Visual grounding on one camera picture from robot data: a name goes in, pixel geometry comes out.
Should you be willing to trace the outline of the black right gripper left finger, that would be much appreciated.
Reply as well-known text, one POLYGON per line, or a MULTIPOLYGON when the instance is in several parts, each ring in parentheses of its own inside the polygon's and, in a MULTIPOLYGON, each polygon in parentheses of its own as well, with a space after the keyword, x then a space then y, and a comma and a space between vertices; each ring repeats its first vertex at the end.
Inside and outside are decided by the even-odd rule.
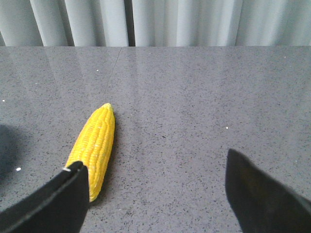
POLYGON ((88 170, 74 162, 0 214, 2 233, 78 233, 89 205, 88 170))

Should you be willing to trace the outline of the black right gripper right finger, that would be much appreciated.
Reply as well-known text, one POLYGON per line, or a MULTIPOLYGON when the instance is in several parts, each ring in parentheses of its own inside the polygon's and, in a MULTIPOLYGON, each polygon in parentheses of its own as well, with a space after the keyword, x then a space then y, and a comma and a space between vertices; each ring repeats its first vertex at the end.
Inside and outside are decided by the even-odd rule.
POLYGON ((227 200, 244 233, 309 233, 311 202, 229 149, 227 200))

